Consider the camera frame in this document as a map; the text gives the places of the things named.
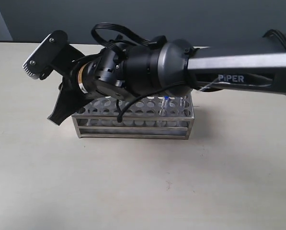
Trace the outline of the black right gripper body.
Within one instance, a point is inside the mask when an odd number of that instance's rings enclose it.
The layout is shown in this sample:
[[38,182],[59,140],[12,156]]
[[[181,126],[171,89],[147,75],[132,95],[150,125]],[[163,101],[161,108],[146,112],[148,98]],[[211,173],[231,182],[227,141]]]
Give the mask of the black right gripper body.
[[58,99],[93,100],[104,96],[128,99],[117,55],[108,48],[84,55],[69,44],[68,35],[56,30],[49,36],[49,72],[62,76]]

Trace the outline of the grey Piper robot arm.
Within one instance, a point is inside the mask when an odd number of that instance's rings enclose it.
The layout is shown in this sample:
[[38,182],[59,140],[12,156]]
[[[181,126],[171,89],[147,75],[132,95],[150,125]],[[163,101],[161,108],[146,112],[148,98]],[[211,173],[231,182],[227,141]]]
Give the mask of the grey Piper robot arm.
[[63,63],[67,72],[48,119],[60,125],[91,101],[111,96],[125,101],[117,121],[148,96],[183,97],[190,91],[237,90],[286,96],[286,34],[268,30],[262,38],[225,47],[194,48],[185,40],[156,37],[136,46],[118,36],[100,53]]

